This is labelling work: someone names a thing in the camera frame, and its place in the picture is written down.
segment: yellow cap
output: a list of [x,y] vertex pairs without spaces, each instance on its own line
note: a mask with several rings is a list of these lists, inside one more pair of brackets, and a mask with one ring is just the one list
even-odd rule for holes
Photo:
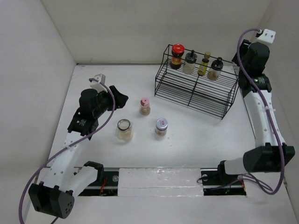
[[206,59],[209,59],[210,56],[211,56],[211,52],[210,52],[210,51],[206,51],[206,52],[205,52],[205,58],[206,58]]

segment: spice rack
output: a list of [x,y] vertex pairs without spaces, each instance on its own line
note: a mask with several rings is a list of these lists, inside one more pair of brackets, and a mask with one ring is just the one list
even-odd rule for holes
[[[216,81],[211,81],[206,76],[207,72],[204,76],[197,74],[199,63],[196,63],[190,75],[183,72],[183,65],[174,70],[170,67],[172,46],[169,44],[163,53],[161,66],[155,78],[155,96],[223,119],[234,104],[238,90],[238,76],[223,70]],[[185,49],[182,64],[185,54],[189,52],[191,50]],[[200,62],[204,54],[195,53]],[[234,65],[230,61],[223,60],[223,62],[230,66]]]

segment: white table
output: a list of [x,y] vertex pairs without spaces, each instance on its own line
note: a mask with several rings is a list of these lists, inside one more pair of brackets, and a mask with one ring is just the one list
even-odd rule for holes
[[[108,125],[88,143],[77,166],[91,160],[104,167],[120,168],[173,168],[216,167],[221,160],[241,157],[255,147],[254,135],[241,94],[223,120],[154,97],[154,81],[158,65],[90,65],[76,66],[57,127],[50,156],[58,152],[64,143],[67,127],[78,108],[82,90],[89,88],[88,78],[96,74],[106,75],[106,84],[115,85],[129,100],[123,109],[114,113]],[[139,104],[142,97],[149,97],[151,113],[142,116]],[[103,123],[106,112],[99,119]],[[155,134],[155,122],[165,117],[169,121],[167,135]],[[116,124],[120,119],[133,122],[135,133],[131,141],[116,137]],[[132,178],[120,173],[119,185]],[[279,174],[258,174],[271,186],[275,186]],[[161,180],[154,180],[151,188],[160,188]],[[130,187],[118,197],[79,197],[66,223],[297,223],[285,187],[275,196],[264,194],[256,185],[246,183],[248,197],[243,196],[192,196],[174,194],[145,194],[147,186]],[[49,223],[53,217],[30,208],[27,223]]]

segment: black lid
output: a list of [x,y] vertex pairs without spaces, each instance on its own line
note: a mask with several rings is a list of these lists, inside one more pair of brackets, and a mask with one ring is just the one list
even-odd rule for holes
[[221,71],[223,68],[222,57],[218,57],[217,60],[214,60],[211,68],[217,71]]
[[187,63],[193,64],[196,62],[196,59],[197,59],[197,55],[194,53],[194,50],[186,54],[185,61]]

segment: red lid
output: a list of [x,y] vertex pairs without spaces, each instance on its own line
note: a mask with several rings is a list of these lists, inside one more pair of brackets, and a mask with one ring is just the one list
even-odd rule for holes
[[185,48],[182,44],[175,44],[172,46],[172,51],[176,54],[182,54],[185,51]]

